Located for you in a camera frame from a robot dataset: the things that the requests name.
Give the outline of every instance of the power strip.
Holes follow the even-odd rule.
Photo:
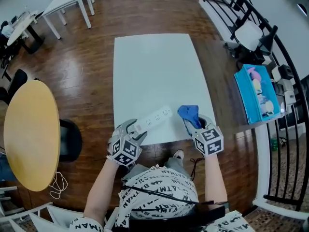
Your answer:
[[[129,126],[128,134],[131,138],[136,138],[172,116],[172,110],[168,106],[164,106],[147,117],[138,119],[133,125]]]

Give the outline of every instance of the yellow table top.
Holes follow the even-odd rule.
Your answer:
[[[4,121],[4,147],[18,181],[32,191],[52,182],[59,161],[57,104],[41,81],[28,81],[15,93]]]

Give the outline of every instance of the sneaker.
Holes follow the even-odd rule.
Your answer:
[[[173,157],[183,160],[184,158],[183,150],[182,149],[177,150]]]

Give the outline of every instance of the blue storage bin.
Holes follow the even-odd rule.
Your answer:
[[[273,115],[262,116],[257,94],[252,84],[251,77],[247,72],[247,70],[252,67],[255,67],[255,71],[257,71],[262,77],[262,94],[274,104]],[[234,77],[242,97],[249,124],[253,124],[258,121],[267,121],[280,115],[280,106],[265,66],[244,64],[242,69],[234,74]]]

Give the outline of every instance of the white desk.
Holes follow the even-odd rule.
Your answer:
[[[14,25],[14,31],[11,34],[7,45],[10,46],[13,44],[20,35],[27,29],[28,32],[33,36],[33,38],[36,41],[36,44],[34,44],[32,47],[27,47],[23,41],[20,41],[20,44],[28,51],[28,53],[32,54],[36,52],[39,47],[43,44],[44,38],[40,38],[39,35],[34,31],[32,26],[30,25],[35,20],[35,14],[28,14],[24,18],[21,18],[20,21],[16,25]]]
[[[90,21],[89,21],[89,18],[87,16],[87,13],[86,13],[86,10],[85,10],[85,7],[84,7],[82,0],[53,0],[50,3],[50,5],[46,8],[46,10],[43,12],[42,16],[44,17],[46,23],[48,24],[48,26],[50,27],[50,29],[53,31],[53,33],[55,34],[55,36],[58,39],[60,39],[61,37],[60,37],[59,33],[57,32],[57,30],[55,29],[52,22],[47,18],[47,15],[50,15],[54,12],[57,12],[62,23],[64,25],[66,25],[67,22],[65,21],[65,18],[63,17],[63,14],[60,12],[60,10],[66,8],[68,6],[74,5],[77,2],[78,2],[79,6],[81,8],[82,14],[84,16],[84,19],[86,21],[88,28],[91,28],[91,24],[90,24]],[[94,15],[95,12],[93,10],[91,0],[87,0],[87,2],[88,2],[88,5],[89,5],[89,8],[90,8],[91,15]]]
[[[198,105],[215,123],[204,74],[188,34],[149,34],[115,39],[113,108],[115,128],[164,105],[173,117],[148,132],[142,145],[188,139],[181,105]]]

